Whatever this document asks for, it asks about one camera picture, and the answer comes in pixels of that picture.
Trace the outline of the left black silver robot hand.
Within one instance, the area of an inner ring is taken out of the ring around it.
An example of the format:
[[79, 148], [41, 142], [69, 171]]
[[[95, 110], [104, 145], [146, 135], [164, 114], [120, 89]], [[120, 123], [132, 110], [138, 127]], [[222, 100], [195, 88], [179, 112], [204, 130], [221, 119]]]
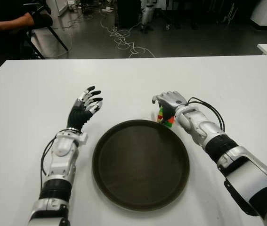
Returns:
[[67, 128], [81, 131], [83, 125], [102, 107], [103, 98], [97, 97], [99, 94], [101, 91], [91, 86], [76, 98], [68, 116]]

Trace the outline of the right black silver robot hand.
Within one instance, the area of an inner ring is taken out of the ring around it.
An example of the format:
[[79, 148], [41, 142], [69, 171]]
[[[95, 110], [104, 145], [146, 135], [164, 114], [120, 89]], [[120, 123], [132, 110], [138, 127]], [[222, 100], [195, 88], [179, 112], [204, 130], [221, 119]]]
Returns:
[[158, 103], [162, 107], [162, 117], [168, 120], [173, 117], [179, 107], [186, 106], [186, 99], [177, 91], [168, 91], [152, 97], [152, 104]]

